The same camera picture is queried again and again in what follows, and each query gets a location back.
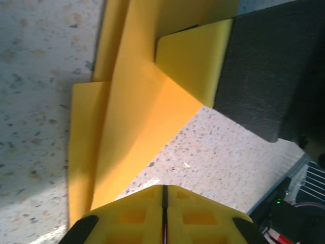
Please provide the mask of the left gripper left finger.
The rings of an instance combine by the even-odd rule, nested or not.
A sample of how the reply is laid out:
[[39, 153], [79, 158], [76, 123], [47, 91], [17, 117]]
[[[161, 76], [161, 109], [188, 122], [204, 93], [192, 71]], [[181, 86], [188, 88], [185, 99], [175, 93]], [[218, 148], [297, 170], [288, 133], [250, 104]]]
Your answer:
[[165, 187], [148, 187], [91, 210], [58, 244], [165, 244]]

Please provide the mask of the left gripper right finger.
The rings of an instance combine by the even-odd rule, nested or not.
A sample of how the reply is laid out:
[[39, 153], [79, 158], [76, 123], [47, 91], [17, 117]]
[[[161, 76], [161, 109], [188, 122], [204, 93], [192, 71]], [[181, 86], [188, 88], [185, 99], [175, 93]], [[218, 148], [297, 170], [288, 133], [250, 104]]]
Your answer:
[[165, 185], [164, 244], [264, 244], [264, 237], [247, 214]]

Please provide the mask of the yellow square paper sheet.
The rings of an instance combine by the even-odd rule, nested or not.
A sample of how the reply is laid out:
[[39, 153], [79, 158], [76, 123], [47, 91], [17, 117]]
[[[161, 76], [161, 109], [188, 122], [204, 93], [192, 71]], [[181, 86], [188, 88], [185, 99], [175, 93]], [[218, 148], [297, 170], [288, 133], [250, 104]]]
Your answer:
[[69, 224], [115, 200], [214, 105], [240, 0], [106, 0], [90, 83], [73, 87]]

